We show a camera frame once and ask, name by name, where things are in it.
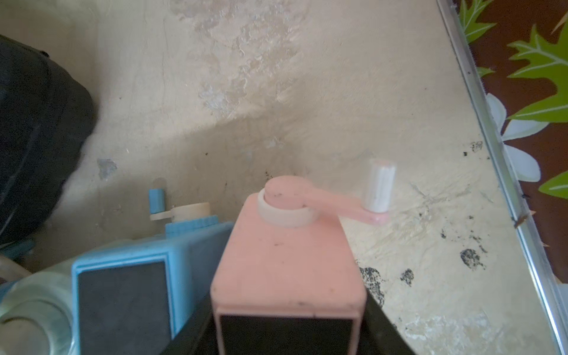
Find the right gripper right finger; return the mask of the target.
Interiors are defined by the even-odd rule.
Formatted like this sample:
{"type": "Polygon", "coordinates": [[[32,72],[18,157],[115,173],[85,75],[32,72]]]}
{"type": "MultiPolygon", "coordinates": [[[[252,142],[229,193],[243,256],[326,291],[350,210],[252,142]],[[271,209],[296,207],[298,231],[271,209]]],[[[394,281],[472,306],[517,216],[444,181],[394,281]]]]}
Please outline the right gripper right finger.
{"type": "Polygon", "coordinates": [[[359,355],[415,355],[368,289],[359,333],[359,355]]]}

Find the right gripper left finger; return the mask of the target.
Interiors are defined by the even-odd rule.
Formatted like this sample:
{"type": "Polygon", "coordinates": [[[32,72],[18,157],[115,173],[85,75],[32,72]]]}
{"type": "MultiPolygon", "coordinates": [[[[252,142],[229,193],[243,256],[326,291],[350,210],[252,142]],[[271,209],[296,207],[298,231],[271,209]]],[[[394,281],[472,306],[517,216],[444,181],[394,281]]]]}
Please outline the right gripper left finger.
{"type": "Polygon", "coordinates": [[[215,355],[215,323],[208,294],[161,355],[215,355]]]}

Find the green pencil sharpener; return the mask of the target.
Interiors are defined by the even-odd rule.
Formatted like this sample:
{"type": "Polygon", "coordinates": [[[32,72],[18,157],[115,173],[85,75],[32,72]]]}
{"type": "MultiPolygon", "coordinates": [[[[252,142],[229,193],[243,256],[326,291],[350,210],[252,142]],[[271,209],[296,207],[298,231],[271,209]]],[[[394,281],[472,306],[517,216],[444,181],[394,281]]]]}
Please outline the green pencil sharpener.
{"type": "Polygon", "coordinates": [[[79,354],[72,265],[75,257],[15,282],[1,299],[1,324],[31,322],[48,341],[49,354],[79,354]]]}

